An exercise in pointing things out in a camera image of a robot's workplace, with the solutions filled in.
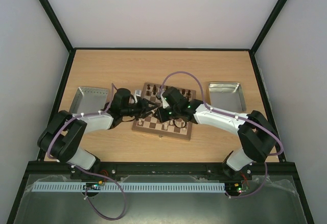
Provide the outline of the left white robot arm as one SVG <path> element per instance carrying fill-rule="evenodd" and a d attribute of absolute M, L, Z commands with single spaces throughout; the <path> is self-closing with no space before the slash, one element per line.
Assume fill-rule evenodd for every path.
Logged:
<path fill-rule="evenodd" d="M 135 120 L 146 118 L 157 107 L 156 103 L 120 88 L 111 93 L 110 102 L 98 112 L 58 112 L 40 135 L 37 145 L 51 159 L 90 170 L 99 159 L 80 147 L 84 134 L 114 129 L 123 122 L 124 117 Z"/>

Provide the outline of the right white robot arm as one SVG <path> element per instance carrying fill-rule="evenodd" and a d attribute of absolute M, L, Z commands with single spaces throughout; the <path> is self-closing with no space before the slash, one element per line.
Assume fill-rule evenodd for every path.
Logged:
<path fill-rule="evenodd" d="M 277 143 L 276 131 L 264 115 L 256 110 L 235 113 L 210 107 L 198 99 L 188 100 L 175 87 L 161 95 L 162 106 L 154 113 L 160 122 L 182 119 L 186 123 L 208 125 L 239 137 L 241 148 L 229 153 L 222 163 L 222 172 L 234 179 L 252 162 L 264 163 Z"/>

